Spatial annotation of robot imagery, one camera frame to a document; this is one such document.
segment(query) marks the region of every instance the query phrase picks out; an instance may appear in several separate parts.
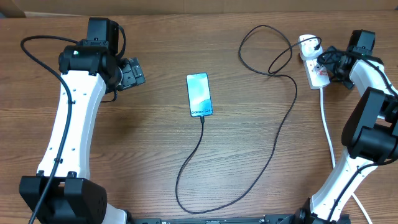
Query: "power adapter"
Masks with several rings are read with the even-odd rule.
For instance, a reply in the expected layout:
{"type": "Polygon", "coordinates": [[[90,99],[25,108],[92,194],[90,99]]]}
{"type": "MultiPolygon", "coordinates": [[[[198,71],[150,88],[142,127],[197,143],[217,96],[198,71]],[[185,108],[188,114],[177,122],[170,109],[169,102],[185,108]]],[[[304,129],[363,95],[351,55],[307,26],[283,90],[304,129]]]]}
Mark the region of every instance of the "power adapter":
{"type": "MultiPolygon", "coordinates": [[[[301,35],[298,41],[300,42],[311,37],[315,36],[312,34],[301,35]]],[[[318,39],[302,42],[298,46],[300,47],[300,57],[304,63],[310,88],[317,90],[329,85],[328,71],[323,65],[318,64],[317,61],[318,56],[323,52],[322,46],[319,46],[318,39]]]]}

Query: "phone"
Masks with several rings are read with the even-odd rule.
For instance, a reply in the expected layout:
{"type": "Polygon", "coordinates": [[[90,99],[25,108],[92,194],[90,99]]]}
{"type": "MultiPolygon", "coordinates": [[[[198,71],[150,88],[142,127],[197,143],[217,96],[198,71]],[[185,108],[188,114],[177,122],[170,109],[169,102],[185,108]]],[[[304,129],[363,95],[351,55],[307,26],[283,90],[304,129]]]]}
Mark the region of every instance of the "phone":
{"type": "Polygon", "coordinates": [[[207,73],[187,75],[188,99],[191,116],[213,114],[207,73]]]}

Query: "wooden surface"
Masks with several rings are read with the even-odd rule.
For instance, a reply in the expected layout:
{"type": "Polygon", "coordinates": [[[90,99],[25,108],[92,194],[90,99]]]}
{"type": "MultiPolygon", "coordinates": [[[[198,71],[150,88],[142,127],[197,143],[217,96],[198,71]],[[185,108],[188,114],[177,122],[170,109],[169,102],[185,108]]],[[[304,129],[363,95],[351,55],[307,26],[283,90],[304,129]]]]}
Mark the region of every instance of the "wooden surface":
{"type": "MultiPolygon", "coordinates": [[[[145,85],[121,92],[98,110],[91,144],[91,180],[108,192],[115,207],[134,217],[259,217],[293,213],[331,172],[319,93],[310,90],[299,50],[282,73],[298,84],[297,102],[285,122],[274,158],[242,201],[217,212],[189,215],[174,194],[177,172],[200,135],[200,121],[188,109],[185,76],[209,74],[214,115],[206,118],[202,144],[180,181],[180,199],[190,210],[217,207],[240,196],[268,160],[279,123],[294,97],[286,78],[267,78],[246,69],[238,46],[258,24],[281,30],[291,42],[315,34],[322,45],[345,49],[352,30],[376,32],[374,55],[383,59],[398,85],[398,13],[300,12],[200,16],[116,16],[127,35],[125,56],[138,57],[145,85]]],[[[31,211],[18,193],[22,175],[34,175],[55,118],[59,82],[19,47],[30,35],[60,35],[80,40],[88,18],[0,20],[0,223],[27,223],[31,211]]],[[[65,43],[35,40],[27,48],[58,68],[65,43]]],[[[266,70],[286,48],[271,30],[246,43],[248,64],[266,70]]],[[[340,158],[341,132],[359,100],[356,90],[332,84],[325,90],[330,134],[340,158]]],[[[398,164],[380,167],[356,195],[374,223],[396,223],[398,164]]],[[[351,198],[344,209],[353,223],[365,219],[351,198]]]]}

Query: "blue screen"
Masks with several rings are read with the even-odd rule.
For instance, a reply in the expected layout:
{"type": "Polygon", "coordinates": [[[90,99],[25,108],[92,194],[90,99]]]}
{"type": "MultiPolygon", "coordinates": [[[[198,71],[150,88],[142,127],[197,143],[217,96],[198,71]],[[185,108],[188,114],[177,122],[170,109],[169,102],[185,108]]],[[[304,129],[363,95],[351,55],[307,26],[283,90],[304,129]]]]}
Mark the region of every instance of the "blue screen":
{"type": "Polygon", "coordinates": [[[207,73],[187,75],[187,86],[191,116],[212,115],[207,73]]]}

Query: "white extension cord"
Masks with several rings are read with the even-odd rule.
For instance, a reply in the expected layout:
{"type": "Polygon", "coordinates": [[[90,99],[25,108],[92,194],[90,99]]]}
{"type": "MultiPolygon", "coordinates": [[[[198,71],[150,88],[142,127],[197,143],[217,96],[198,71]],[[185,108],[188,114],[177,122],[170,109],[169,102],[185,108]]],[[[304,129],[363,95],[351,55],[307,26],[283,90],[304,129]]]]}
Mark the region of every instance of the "white extension cord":
{"type": "MultiPolygon", "coordinates": [[[[328,130],[328,125],[326,123],[326,118],[325,118],[325,110],[323,109],[323,87],[319,88],[319,94],[320,94],[320,107],[321,107],[321,117],[322,117],[322,123],[323,123],[323,128],[325,128],[325,134],[326,138],[329,143],[329,149],[330,149],[330,157],[331,157],[331,164],[333,168],[336,166],[336,161],[335,161],[335,153],[333,151],[333,145],[331,144],[331,139],[329,135],[329,130],[328,130]]],[[[363,215],[365,216],[366,220],[368,221],[369,224],[373,224],[371,218],[369,217],[368,213],[366,212],[365,208],[363,207],[362,203],[359,201],[357,196],[353,194],[353,198],[358,204],[359,208],[363,212],[363,215]]]]}

